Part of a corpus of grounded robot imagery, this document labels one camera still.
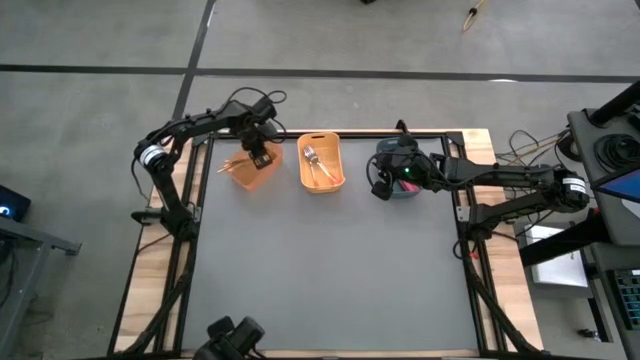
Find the concrete floor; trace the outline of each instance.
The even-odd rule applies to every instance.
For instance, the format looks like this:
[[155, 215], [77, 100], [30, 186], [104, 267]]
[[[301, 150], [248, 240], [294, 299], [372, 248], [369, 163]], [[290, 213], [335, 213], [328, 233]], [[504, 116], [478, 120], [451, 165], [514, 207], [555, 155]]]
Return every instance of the concrete floor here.
[[[186, 67], [205, 2], [5, 0], [0, 64]], [[492, 0], [461, 36], [472, 5], [219, 0], [199, 66], [640, 74], [640, 11], [631, 0]], [[105, 353], [139, 234], [129, 213], [144, 204], [128, 173], [132, 150], [169, 119], [182, 79], [0, 73], [0, 183], [33, 199], [29, 224], [84, 244], [77, 258], [50, 262], [34, 308], [54, 317], [23, 329], [22, 353]], [[279, 119], [289, 128], [391, 127], [400, 118], [416, 128], [481, 127], [499, 152], [514, 130], [556, 133], [568, 111], [598, 107], [628, 84], [203, 76], [186, 111], [216, 107], [242, 85], [286, 90]], [[556, 162], [552, 154], [541, 161]], [[592, 324], [586, 300], [534, 297], [534, 307], [553, 353], [621, 358], [619, 342], [575, 335]]]

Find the fork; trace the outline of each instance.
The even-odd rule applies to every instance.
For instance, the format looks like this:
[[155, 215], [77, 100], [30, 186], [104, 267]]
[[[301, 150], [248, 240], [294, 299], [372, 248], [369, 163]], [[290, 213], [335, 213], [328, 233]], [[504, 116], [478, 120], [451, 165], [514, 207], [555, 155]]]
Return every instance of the fork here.
[[315, 182], [315, 173], [313, 172], [313, 165], [318, 165], [318, 167], [320, 167], [322, 172], [324, 172], [325, 175], [327, 175], [327, 177], [331, 181], [331, 184], [333, 184], [333, 185], [337, 185], [338, 184], [338, 180], [336, 180], [336, 178], [333, 177], [333, 175], [331, 175], [329, 170], [327, 170], [327, 168], [324, 166], [324, 164], [318, 158], [318, 154], [316, 154], [316, 151], [313, 150], [313, 148], [311, 146], [305, 145], [302, 148], [302, 151], [304, 152], [304, 157], [306, 157], [307, 160], [309, 160], [309, 163], [311, 165], [311, 175], [314, 178], [314, 182]]

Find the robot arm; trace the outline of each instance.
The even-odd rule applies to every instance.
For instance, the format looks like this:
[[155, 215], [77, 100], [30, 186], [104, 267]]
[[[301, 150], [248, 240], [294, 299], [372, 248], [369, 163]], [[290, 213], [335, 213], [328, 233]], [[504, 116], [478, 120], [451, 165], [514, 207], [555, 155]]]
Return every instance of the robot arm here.
[[492, 230], [502, 221], [544, 210], [572, 213], [589, 204], [584, 180], [565, 168], [548, 165], [478, 165], [466, 159], [439, 154], [427, 156], [408, 134], [401, 136], [397, 149], [375, 154], [370, 159], [371, 163], [378, 169], [382, 179], [372, 184], [371, 192], [383, 200], [391, 196], [395, 181], [406, 181], [434, 192], [458, 191], [471, 185], [533, 190], [530, 194], [501, 204], [480, 204], [461, 210], [458, 216], [467, 222], [465, 238], [468, 240], [491, 238]]
[[[242, 148], [249, 153], [256, 168], [261, 169], [272, 162], [264, 143], [273, 140], [277, 134], [275, 127], [268, 122], [276, 115], [274, 102], [267, 94], [253, 106], [229, 99], [216, 111], [207, 109], [203, 114], [187, 114], [182, 119], [171, 120], [138, 142], [133, 154], [151, 175], [160, 195], [163, 206], [158, 217], [167, 231], [180, 239], [187, 239], [197, 232], [193, 214], [180, 200], [171, 177], [187, 140], [229, 129], [230, 134], [240, 139]], [[173, 142], [167, 152], [163, 145], [169, 140]], [[139, 221], [138, 214], [132, 216]]]

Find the orange basket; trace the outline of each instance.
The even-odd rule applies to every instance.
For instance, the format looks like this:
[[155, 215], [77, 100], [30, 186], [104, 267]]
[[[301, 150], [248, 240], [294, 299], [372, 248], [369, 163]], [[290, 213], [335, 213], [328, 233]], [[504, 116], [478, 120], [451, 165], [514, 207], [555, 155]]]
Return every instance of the orange basket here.
[[[318, 155], [318, 159], [336, 179], [333, 183], [318, 165], [313, 165], [316, 175], [316, 183], [313, 181], [311, 164], [304, 156], [304, 147], [311, 146]], [[342, 172], [342, 160], [340, 159], [340, 137], [336, 133], [311, 133], [298, 138], [298, 160], [300, 162], [300, 182], [307, 191], [314, 194], [329, 193], [340, 190], [345, 178]]]
[[[267, 180], [271, 175], [273, 175], [274, 171], [282, 164], [282, 146], [272, 143], [265, 144], [267, 148], [267, 152], [269, 156], [271, 156], [271, 160], [273, 161], [269, 166], [262, 168], [260, 170], [256, 169], [256, 166], [253, 164], [253, 161], [247, 161], [242, 165], [239, 165], [229, 171], [229, 175], [231, 178], [240, 186], [242, 186], [247, 191], [253, 191], [258, 188], [258, 186], [262, 185], [265, 180]], [[229, 161], [248, 159], [249, 154], [242, 150], [238, 151]]]

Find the monitor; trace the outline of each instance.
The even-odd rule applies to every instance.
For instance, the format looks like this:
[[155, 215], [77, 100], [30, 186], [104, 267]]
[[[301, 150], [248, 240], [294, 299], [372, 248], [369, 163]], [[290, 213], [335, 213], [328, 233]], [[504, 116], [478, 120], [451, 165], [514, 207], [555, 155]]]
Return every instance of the monitor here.
[[640, 164], [603, 177], [593, 183], [592, 189], [640, 203]]
[[21, 221], [31, 200], [0, 185], [0, 216]]

